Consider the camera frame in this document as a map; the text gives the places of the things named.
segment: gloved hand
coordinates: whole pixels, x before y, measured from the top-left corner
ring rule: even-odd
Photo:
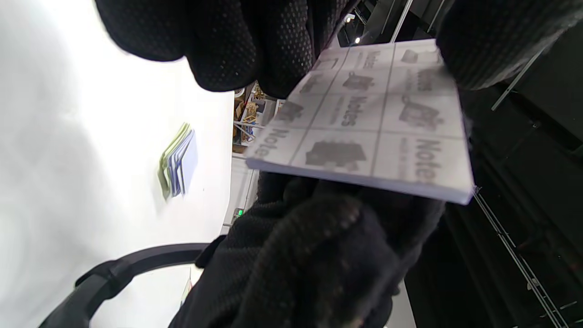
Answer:
[[[96,0],[111,38],[155,61],[185,57],[198,85],[231,91],[258,81],[287,98],[357,0]]]
[[[285,99],[357,0],[95,0],[119,47],[155,61],[186,57],[209,91],[257,80]],[[445,66],[464,89],[516,74],[583,17],[583,0],[455,1],[438,29]]]
[[[201,256],[182,327],[383,327],[444,202],[262,173],[258,199]]]

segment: printed notes cover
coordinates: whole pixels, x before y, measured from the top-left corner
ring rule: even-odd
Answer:
[[[325,50],[245,155],[253,169],[472,196],[458,92],[434,40]]]

